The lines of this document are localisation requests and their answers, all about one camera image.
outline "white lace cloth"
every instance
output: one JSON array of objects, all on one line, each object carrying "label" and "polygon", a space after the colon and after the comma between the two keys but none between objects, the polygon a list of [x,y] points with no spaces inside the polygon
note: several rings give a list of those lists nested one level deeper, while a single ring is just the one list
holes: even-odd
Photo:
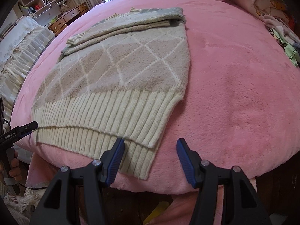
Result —
[{"label": "white lace cloth", "polygon": [[[26,76],[55,34],[24,17],[0,43],[0,97],[4,119],[10,122],[14,103]],[[18,159],[30,163],[32,153],[15,145]]]},{"label": "white lace cloth", "polygon": [[23,17],[18,24],[0,42],[0,71],[3,70],[5,62],[10,58],[14,49],[20,42],[39,24],[29,17]]}]

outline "wooden furniture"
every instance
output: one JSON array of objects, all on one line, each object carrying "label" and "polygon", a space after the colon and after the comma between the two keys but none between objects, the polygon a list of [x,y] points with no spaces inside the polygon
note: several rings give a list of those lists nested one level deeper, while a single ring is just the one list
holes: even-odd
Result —
[{"label": "wooden furniture", "polygon": [[58,36],[68,25],[89,11],[87,4],[81,3],[74,9],[64,13],[58,20],[50,25],[50,29]]}]

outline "ribbed hem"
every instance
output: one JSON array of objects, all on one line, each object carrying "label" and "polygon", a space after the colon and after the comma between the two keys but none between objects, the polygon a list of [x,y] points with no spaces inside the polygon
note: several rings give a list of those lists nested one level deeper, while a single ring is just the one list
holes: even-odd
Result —
[{"label": "ribbed hem", "polygon": [[99,158],[125,139],[121,172],[146,179],[169,116],[183,94],[119,90],[47,102],[33,110],[36,142]]}]

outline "sweater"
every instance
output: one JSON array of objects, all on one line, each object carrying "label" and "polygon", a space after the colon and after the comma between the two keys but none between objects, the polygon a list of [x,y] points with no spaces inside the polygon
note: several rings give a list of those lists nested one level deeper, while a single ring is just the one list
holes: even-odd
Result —
[{"label": "sweater", "polygon": [[182,12],[131,9],[71,37],[35,97],[36,142],[97,159],[122,137],[120,171],[147,179],[188,81]]}]

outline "hand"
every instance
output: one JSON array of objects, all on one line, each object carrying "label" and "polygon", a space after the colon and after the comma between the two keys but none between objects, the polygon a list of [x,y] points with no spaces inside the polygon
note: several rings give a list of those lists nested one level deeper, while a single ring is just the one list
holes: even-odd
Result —
[{"label": "hand", "polygon": [[[9,171],[9,175],[14,177],[16,181],[21,181],[22,175],[21,175],[21,169],[19,168],[19,160],[17,159],[17,157],[18,157],[18,152],[15,151],[15,158],[11,160],[11,166],[13,167],[13,169]],[[3,167],[0,164],[0,180],[2,181],[2,183],[4,183],[2,171],[3,171]]]}]

